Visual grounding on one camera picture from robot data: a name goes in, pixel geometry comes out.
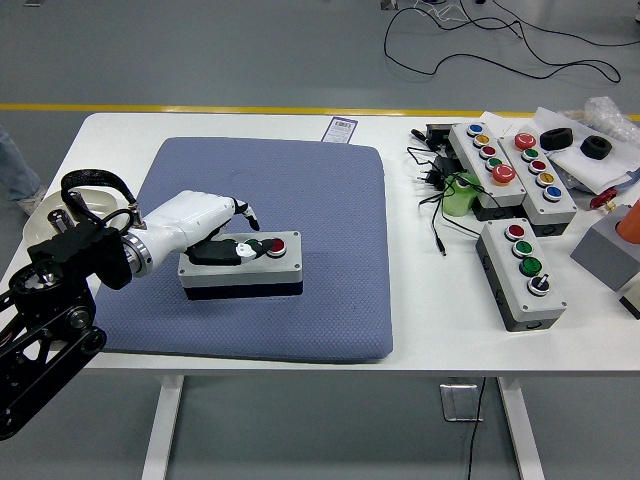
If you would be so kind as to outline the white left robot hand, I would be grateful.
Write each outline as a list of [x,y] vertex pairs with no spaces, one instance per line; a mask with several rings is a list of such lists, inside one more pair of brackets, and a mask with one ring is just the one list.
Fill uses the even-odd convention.
[[132,228],[123,238],[132,272],[154,272],[171,253],[183,253],[194,265],[238,266],[253,261],[277,246],[274,238],[238,242],[218,240],[232,217],[244,216],[257,231],[259,223],[244,201],[185,190],[145,219],[145,227]]

